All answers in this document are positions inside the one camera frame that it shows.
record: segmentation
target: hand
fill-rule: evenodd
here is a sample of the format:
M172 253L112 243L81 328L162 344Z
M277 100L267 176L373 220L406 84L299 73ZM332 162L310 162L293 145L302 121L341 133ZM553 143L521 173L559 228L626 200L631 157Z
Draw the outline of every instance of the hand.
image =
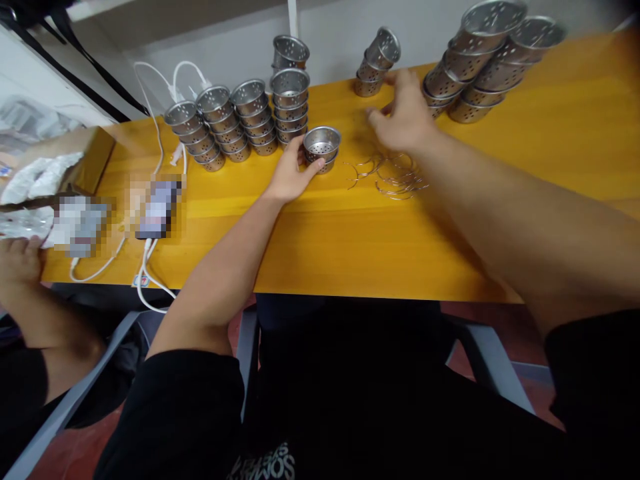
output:
M289 142L276 165L271 182L263 194L264 197L277 199L283 203L295 200L302 195L315 174L325 166L325 160L318 159L306 170L299 170L299 166L305 162L303 139L304 135L300 135Z
M38 285L42 274L40 245L34 235L0 240L0 292L17 285Z
M438 135L439 130L422 96L415 72L398 70L389 74L386 81L395 86L393 102L382 110L368 109L369 123L378 140L388 149L411 154L430 137Z

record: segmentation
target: white wall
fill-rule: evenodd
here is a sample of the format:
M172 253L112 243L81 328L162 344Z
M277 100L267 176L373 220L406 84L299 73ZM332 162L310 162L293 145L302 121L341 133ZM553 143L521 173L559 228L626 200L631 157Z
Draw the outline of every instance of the white wall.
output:
M0 104L12 95L36 100L87 126L111 124L40 57L0 28Z
M456 32L462 13L477 0L298 0L300 37L311 50L307 69L312 84L350 78L381 25L402 44L398 67L437 61ZM571 36L610 31L629 12L618 0L530 0L531 14L552 16ZM80 41L136 97L143 101L132 64L148 61L170 77L180 60L191 60L214 83L233 88L258 77L268 80L274 36L289 32L286 0L134 0L88 20L76 22ZM122 101L72 48L48 34L47 48L74 73L131 118L141 114ZM163 84L145 73L154 109L170 106ZM181 72L187 96L194 73Z

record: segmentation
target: charging cable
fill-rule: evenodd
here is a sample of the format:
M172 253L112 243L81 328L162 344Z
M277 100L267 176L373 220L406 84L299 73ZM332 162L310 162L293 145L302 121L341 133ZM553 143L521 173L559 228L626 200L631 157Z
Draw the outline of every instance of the charging cable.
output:
M146 306L146 308L148 308L149 310L153 310L154 312L158 312L158 313L164 314L164 313L167 312L167 310L157 309L156 307L151 305L149 302L147 302L147 300L145 299L144 295L142 294L142 276L146 275L150 282L154 282L156 285L158 285L160 288L162 288L162 290L164 290L165 292L170 294L170 296L172 296L175 299L174 292L172 292L171 290L166 288L166 286L164 286L162 283L158 282L158 280L154 279L149 274L149 270L147 269L147 262L149 261L149 258L151 257L151 254L153 253L153 250L155 250L155 246L157 245L157 243L158 243L158 239L155 239L155 240L146 239L145 240L145 250L144 250L144 253L142 255L142 264L140 265L140 270L138 271L138 282L137 282L137 285L136 285L136 289L138 290L138 297L140 297L140 300L142 301L144 306Z
M176 86L176 82L177 82L177 76L178 76L178 72L180 70L180 68L182 68L185 65L189 65L191 67L193 67L196 72L198 73L198 76L200 76L200 86L202 88L202 90L209 88L210 86L212 86L212 83L207 80L204 75L202 74L202 71L200 70L200 68L198 68L198 66L196 64L194 64L193 62L190 61L182 61L180 63L178 63L178 65L176 65L175 70L173 71L173 85L171 85L169 83L169 81L165 78L164 75L162 75L162 73L160 73L160 71L155 68L153 65L151 65L150 63L147 62L134 62L133 64L133 72L135 74L135 78L138 82L138 85L140 86L140 90L142 90L142 94L144 95L145 98L145 102L147 103L147 108L149 110L149 114L151 116L151 119L153 120L153 124L155 126L155 132L157 135L157 140L158 140L158 146L160 147L160 158L158 160L158 164L156 165L155 170L153 171L153 175L156 175L159 171L160 168L162 167L162 162L164 160L165 157L165 150L164 147L162 146L162 140L161 140L161 136L160 136L160 127L158 126L158 122L155 118L155 115L153 114L153 109L151 108L151 102L149 102L149 98L147 96L147 92L142 84L142 81L140 80L140 76L138 75L138 68L139 67L147 67L150 68L151 70L153 70L154 72L156 72L160 78L162 78L162 80L165 82L167 89L169 90L169 95L171 96L171 99L174 102L178 102L178 101L182 101L184 100L184 97L182 96L182 94L180 94L180 92L177 89ZM182 158L184 161L184 165L183 165L183 181L186 181L187 179L187 150L184 146L184 144L181 144L182 147ZM175 157L172 162L172 165L176 165L177 164L177 158ZM73 271L75 269L75 267L77 266L78 262L80 262L80 258L74 258L71 261L71 270L69 271L69 276L71 277L71 279L74 282L78 282L78 283L82 283L82 282L87 282L90 280L93 280L94 278L96 278L98 275L100 275L102 272L104 272L104 270L106 270L106 268L111 264L111 262L113 262L113 260L118 256L118 254L120 253L120 250L122 249L122 246L124 244L126 240L126 236L123 235L122 240L120 241L120 244L118 245L118 248L114 254L114 256L112 256L112 258L110 258L103 266L102 268L100 268L100 270L98 270L96 273L94 273L92 276L86 278L86 279L78 279L74 276ZM145 248L144 248L144 252L143 252L143 256L142 256L142 264L140 266L140 270L138 272L138 282L136 285L137 288L137 292L138 292L138 297L140 298L141 302L144 304L144 306L146 306L148 309L153 310L155 312L158 313L166 313L166 310L162 310L162 309L157 309L154 306L150 305L149 302L147 302L147 300L144 298L144 295L142 293L142 277L143 275L146 275L146 277L149 279L149 282L153 282L154 284L158 285L160 288L162 288L162 290L164 290L165 292L167 292L170 296L172 296L174 299L176 298L175 294L168 289L166 286L164 286L164 284L162 284L161 282L159 282L158 280L156 280L156 278L154 278L150 273L149 270L147 268L147 263L149 262L149 259L151 258L151 254L153 253L153 251L155 250L155 246L158 243L158 239L152 240L152 239L147 239L145 241Z
M111 262L114 260L114 258L116 258L118 256L118 253L120 253L120 250L122 249L122 245L125 244L125 240L126 239L127 239L127 236L123 235L122 236L122 240L120 240L120 245L118 245L118 248L116 249L114 256L112 256L109 260L107 260L107 262L102 266L102 268L100 268L100 270L98 270L92 276L87 277L85 279L78 279L73 274L73 270L78 265L78 262L80 262L80 258L75 257L73 260L71 260L71 269L69 270L69 276L71 277L71 280L73 280L76 283L84 283L86 281L93 280L94 278L96 278L98 275L100 275L102 272L104 272L104 270L107 269L107 267L111 264Z

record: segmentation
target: black shirt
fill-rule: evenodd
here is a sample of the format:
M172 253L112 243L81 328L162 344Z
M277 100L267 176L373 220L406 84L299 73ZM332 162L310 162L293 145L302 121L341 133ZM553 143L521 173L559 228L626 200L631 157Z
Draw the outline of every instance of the black shirt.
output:
M162 353L138 372L95 478L600 477L637 446L638 314L548 335L566 434L434 361L389 319L263 338L259 408L244 425L236 359Z

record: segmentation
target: pixelated screen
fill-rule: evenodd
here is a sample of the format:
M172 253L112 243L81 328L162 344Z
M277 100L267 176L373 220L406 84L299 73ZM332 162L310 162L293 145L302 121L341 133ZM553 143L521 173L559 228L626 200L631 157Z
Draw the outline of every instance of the pixelated screen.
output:
M155 181L145 198L144 212L135 237L138 239L166 238L171 227L176 203L180 201L181 182Z
M53 248L70 258L93 257L113 220L114 206L115 199L110 197L60 197L49 235Z

